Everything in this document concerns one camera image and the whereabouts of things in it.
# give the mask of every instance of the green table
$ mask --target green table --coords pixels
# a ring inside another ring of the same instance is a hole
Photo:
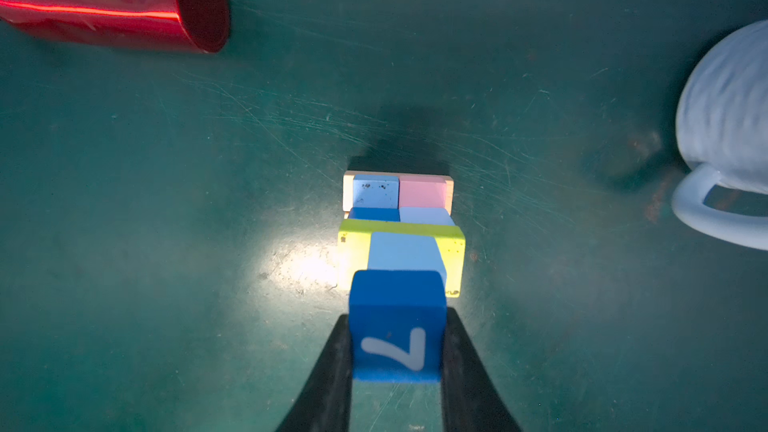
[[[215,56],[0,24],[0,428],[272,430],[346,310],[351,167],[456,180],[449,302],[526,430],[764,430],[768,255],[669,199],[686,75],[768,0],[231,6]],[[352,429],[439,404],[356,384]]]

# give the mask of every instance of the white cup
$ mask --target white cup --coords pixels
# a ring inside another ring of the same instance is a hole
[[[696,65],[677,105],[677,147],[693,170],[672,209],[694,229],[768,250],[768,217],[704,205],[716,185],[768,194],[768,21],[718,42]]]

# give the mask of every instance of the wooden block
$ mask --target wooden block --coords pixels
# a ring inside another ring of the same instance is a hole
[[[352,180],[352,206],[397,209],[398,190],[395,176],[357,174]]]
[[[447,277],[437,241],[428,235],[373,233],[368,269],[434,270],[440,274],[443,288]]]
[[[447,313],[435,271],[355,274],[350,292],[352,377],[439,382]]]
[[[352,207],[350,219],[387,220],[391,223],[400,222],[399,209],[379,209],[376,207]]]
[[[443,207],[446,203],[446,180],[437,176],[400,176],[398,207]]]
[[[359,270],[368,269],[371,235],[376,232],[434,237],[442,262],[446,266],[446,295],[458,297],[462,288],[466,249],[466,239],[459,227],[389,223],[380,220],[342,221],[336,250],[339,261],[339,289],[350,290],[354,274]]]
[[[357,174],[365,174],[368,176],[400,176],[402,174],[387,173],[387,172],[368,172],[363,170],[348,170],[344,173],[344,180],[342,183],[342,210],[349,212],[352,209],[352,182]],[[420,174],[408,174],[409,176],[416,176]],[[445,208],[448,214],[451,213],[453,207],[453,179],[449,176],[432,176],[441,177],[446,181],[446,203]]]
[[[455,226],[451,215],[443,207],[401,207],[399,212],[401,223]]]

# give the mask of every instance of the light blue block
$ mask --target light blue block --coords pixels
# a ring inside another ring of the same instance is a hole
[[[433,270],[443,284],[448,277],[437,241],[429,235],[371,234],[368,269]]]
[[[399,190],[395,176],[359,174],[352,180],[352,207],[397,209]]]
[[[400,222],[400,211],[378,207],[352,207],[349,219],[384,220],[388,223],[398,223]]]
[[[438,382],[446,292],[435,271],[364,270],[350,291],[352,377]]]
[[[455,226],[451,215],[443,207],[401,207],[400,222],[432,224],[433,226]]]

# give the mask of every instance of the blue block with number 7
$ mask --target blue block with number 7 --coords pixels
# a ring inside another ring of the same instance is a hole
[[[350,290],[352,377],[439,382],[447,311],[437,271],[358,271]]]

